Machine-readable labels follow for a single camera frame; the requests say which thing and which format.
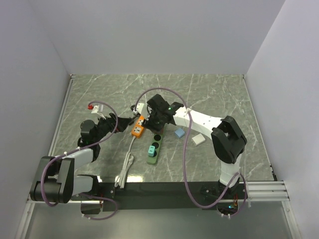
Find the red cube socket adapter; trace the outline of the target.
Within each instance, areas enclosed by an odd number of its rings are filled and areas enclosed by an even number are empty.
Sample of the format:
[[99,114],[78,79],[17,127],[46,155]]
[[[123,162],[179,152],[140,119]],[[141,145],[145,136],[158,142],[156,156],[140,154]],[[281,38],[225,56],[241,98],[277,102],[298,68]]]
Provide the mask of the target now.
[[153,133],[156,133],[156,134],[163,133],[163,132],[160,132],[160,122],[152,123],[152,126],[153,126],[153,130],[152,130]]

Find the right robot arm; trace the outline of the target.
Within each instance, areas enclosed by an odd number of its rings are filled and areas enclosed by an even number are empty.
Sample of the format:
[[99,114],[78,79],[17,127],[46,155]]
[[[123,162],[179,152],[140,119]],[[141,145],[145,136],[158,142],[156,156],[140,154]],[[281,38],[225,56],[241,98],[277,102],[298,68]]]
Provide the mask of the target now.
[[208,116],[174,102],[171,105],[159,94],[145,104],[138,103],[136,111],[144,118],[143,127],[152,132],[160,132],[166,124],[190,128],[212,140],[216,156],[221,160],[221,174],[218,180],[219,194],[225,199],[236,193],[240,171],[240,159],[247,139],[236,120],[231,116],[217,118]]

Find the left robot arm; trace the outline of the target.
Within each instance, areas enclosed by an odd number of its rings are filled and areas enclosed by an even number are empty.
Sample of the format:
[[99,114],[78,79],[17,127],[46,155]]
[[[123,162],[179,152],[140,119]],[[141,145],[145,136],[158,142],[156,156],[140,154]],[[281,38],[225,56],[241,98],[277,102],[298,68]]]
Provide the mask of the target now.
[[30,198],[33,201],[44,201],[46,196],[50,206],[67,203],[72,196],[83,194],[88,200],[99,196],[97,177],[92,175],[75,175],[76,169],[94,162],[100,153],[100,141],[110,133],[123,132],[132,125],[134,118],[100,117],[98,122],[87,119],[80,124],[80,137],[77,148],[61,156],[44,156],[40,159],[32,186]]

